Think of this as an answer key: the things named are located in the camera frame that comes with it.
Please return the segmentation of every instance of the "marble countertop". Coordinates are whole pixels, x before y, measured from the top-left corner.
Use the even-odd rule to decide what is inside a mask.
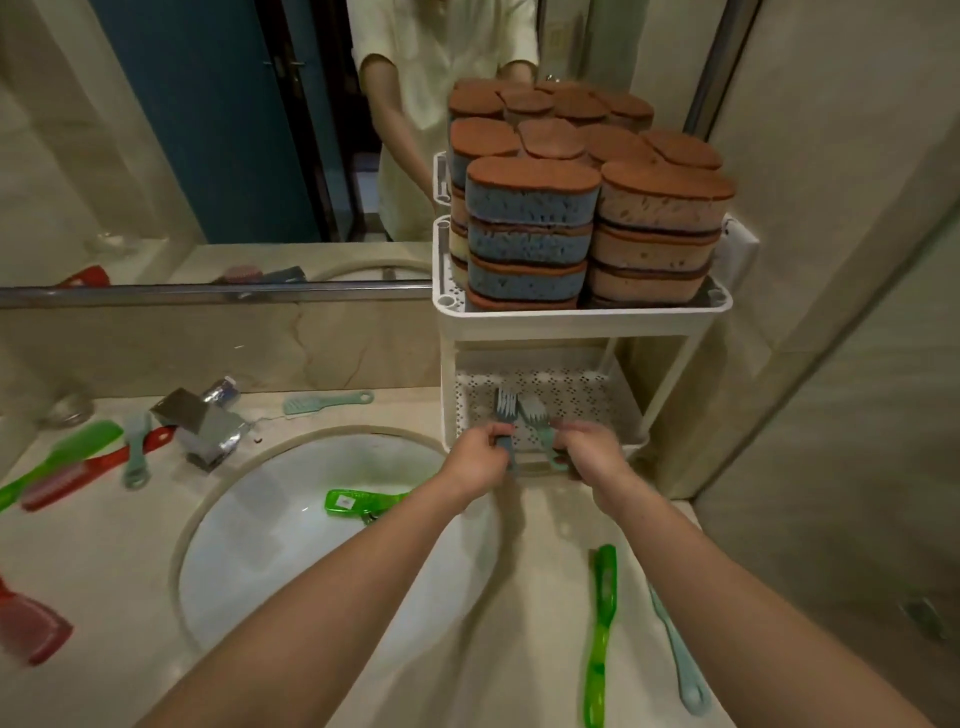
[[[279,413],[283,394],[245,395],[247,419]],[[157,398],[99,400],[97,417],[122,422]],[[139,492],[119,471],[35,513],[0,514],[0,574],[11,588],[53,607],[75,626],[45,665],[22,668],[0,654],[0,701],[11,725],[112,728],[143,716],[196,662],[171,591],[175,549],[209,493],[284,442],[341,425],[399,427],[441,439],[438,389],[376,392],[373,404],[278,419],[214,473],[189,465],[178,443],[150,456]],[[40,461],[62,433],[44,432],[9,473]],[[434,648],[397,673],[361,678],[331,726],[582,725],[583,675],[592,633],[588,550],[621,554],[619,599],[607,660],[607,726],[732,726],[714,701],[690,716],[643,572],[588,488],[555,475],[522,477],[496,497],[508,547],[476,608]],[[692,519],[685,503],[678,504]]]

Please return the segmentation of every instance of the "plastic shelf rack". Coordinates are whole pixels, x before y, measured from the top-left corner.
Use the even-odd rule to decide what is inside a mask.
[[[449,202],[444,155],[434,159],[435,199]],[[433,303],[441,335],[444,446],[467,427],[492,418],[497,386],[540,396],[551,417],[595,420],[611,426],[627,455],[649,442],[650,427],[704,334],[730,310],[732,296],[708,278],[690,304],[663,308],[586,308],[566,311],[480,311],[453,282],[449,215],[433,226]],[[728,216],[723,236],[756,243]],[[615,356],[617,341],[633,336],[681,336],[673,362],[641,411]],[[517,460],[545,457],[532,430],[517,423]]]

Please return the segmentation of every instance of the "metal bar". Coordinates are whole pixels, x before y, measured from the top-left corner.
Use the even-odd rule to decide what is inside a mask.
[[[600,374],[608,375],[610,373],[613,360],[616,358],[616,342],[619,340],[616,336],[612,336],[607,340],[607,347],[603,351],[603,358],[600,359]]]
[[[677,386],[677,382],[680,380],[680,375],[684,373],[686,365],[690,363],[690,359],[697,351],[697,347],[700,346],[700,342],[703,340],[704,334],[707,333],[708,328],[709,325],[704,326],[697,333],[686,337],[684,344],[680,347],[680,350],[674,357],[673,363],[667,370],[666,375],[664,375],[663,379],[660,381],[660,386],[657,387],[657,391],[654,392],[653,398],[650,399],[650,404],[643,413],[643,420],[640,422],[640,431],[644,434],[650,432],[650,427],[653,426],[654,421],[657,419],[657,416],[663,409],[663,405],[666,403],[666,398],[670,396],[670,393],[673,392],[673,388]]]
[[[108,288],[2,288],[0,308],[191,303],[301,303],[429,299],[430,280],[328,280],[316,283],[116,285]]]
[[[706,139],[713,129],[720,105],[730,85],[733,71],[747,44],[754,19],[762,0],[728,0],[713,45],[704,63],[690,111],[686,115],[684,131]]]

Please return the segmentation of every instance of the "white sink basin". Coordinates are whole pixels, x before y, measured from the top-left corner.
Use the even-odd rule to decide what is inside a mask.
[[[197,527],[180,567],[178,599],[185,627],[204,651],[284,584],[364,528],[358,520],[327,515],[327,490],[399,493],[422,483],[444,461],[438,449],[396,435],[320,435],[242,475]],[[402,666],[463,617],[490,578],[499,541],[499,519],[490,496],[455,518],[400,605],[368,669]]]

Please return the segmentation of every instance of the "blue sponge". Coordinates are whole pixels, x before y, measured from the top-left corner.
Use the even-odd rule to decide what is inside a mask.
[[[580,294],[586,275],[585,261],[562,269],[537,269],[528,265],[489,263],[471,255],[468,264],[470,288],[481,296],[500,301],[566,301]]]
[[[468,230],[470,249],[485,260],[573,265],[587,257],[593,227],[515,227],[474,218]]]
[[[480,220],[579,228],[593,220],[600,173],[575,161],[485,157],[470,163],[466,191]]]

